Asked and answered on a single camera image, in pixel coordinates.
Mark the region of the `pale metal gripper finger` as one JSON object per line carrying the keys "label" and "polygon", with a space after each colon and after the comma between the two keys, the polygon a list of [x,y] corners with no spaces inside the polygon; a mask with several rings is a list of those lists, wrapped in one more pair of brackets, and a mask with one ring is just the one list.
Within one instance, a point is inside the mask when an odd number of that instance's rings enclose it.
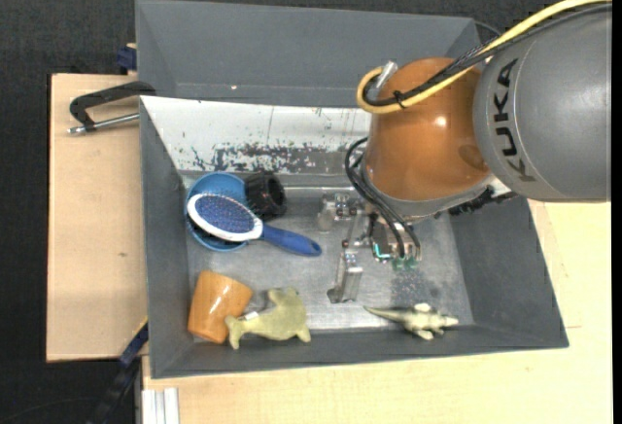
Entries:
{"label": "pale metal gripper finger", "polygon": [[359,264],[357,254],[343,251],[338,261],[334,286],[328,290],[331,303],[354,301],[359,294],[363,267]]}
{"label": "pale metal gripper finger", "polygon": [[317,215],[318,229],[330,231],[335,223],[352,220],[359,213],[359,206],[359,200],[350,193],[324,193]]}

